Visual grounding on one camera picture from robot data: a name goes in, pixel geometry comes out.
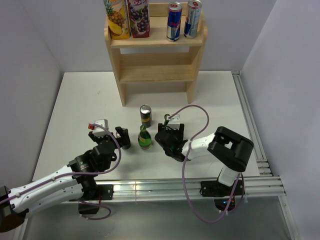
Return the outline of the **silver Red Bull can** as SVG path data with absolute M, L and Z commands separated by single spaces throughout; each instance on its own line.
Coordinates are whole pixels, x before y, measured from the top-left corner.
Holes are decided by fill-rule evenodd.
M 186 18 L 183 35 L 188 39 L 194 39 L 197 35 L 200 21 L 202 3 L 200 0 L 189 0 L 186 8 Z

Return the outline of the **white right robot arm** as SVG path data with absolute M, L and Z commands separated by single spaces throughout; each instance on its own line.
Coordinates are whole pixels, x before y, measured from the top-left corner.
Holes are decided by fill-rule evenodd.
M 214 156 L 223 164 L 216 189 L 222 195 L 229 194 L 234 188 L 237 176 L 247 168 L 254 143 L 224 126 L 218 127 L 215 133 L 205 137 L 187 140 L 184 139 L 184 128 L 183 123 L 160 123 L 154 139 L 165 155 L 178 162 Z

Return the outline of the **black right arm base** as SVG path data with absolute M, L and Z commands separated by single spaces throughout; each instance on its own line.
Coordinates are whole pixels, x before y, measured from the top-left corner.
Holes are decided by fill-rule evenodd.
M 203 197 L 212 197 L 214 198 L 215 207 L 219 211 L 223 211 L 228 204 L 233 186 L 226 186 L 222 183 L 219 183 L 217 180 L 206 180 L 200 182 L 200 191 L 199 193 Z M 234 193 L 232 194 L 231 203 L 227 211 L 232 211 L 236 208 L 237 202 L 235 197 L 240 196 L 240 200 L 243 199 L 245 194 L 244 181 L 238 180 L 235 187 Z

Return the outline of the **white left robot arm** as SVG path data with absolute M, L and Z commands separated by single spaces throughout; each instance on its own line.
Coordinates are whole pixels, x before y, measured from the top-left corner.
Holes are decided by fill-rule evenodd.
M 33 213 L 66 201 L 92 200 L 98 193 L 95 177 L 115 169 L 123 149 L 131 146 L 129 131 L 117 126 L 116 133 L 96 123 L 89 126 L 89 137 L 96 146 L 75 157 L 54 173 L 29 184 L 0 188 L 0 231 L 9 232 Z

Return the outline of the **black gold band can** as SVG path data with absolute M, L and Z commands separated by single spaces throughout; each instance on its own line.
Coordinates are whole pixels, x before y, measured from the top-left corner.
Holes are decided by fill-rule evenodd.
M 117 132 L 116 140 L 123 150 L 127 150 L 131 147 L 131 140 L 127 132 L 124 132 L 124 134 L 120 134 Z

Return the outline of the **blue Red Bull can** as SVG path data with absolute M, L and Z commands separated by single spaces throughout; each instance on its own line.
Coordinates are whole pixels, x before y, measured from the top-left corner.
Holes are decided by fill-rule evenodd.
M 167 8 L 166 37 L 175 42 L 180 37 L 180 27 L 183 7 L 179 2 L 170 2 Z

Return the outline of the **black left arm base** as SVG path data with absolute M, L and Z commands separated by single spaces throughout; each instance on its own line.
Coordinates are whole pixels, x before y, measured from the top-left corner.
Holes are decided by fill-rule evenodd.
M 78 212 L 82 217 L 89 219 L 99 219 L 94 217 L 99 210 L 108 210 L 107 217 L 111 214 L 108 207 L 103 207 L 102 201 L 110 201 L 113 198 L 113 184 L 98 184 L 93 190 L 84 193 L 78 202 Z

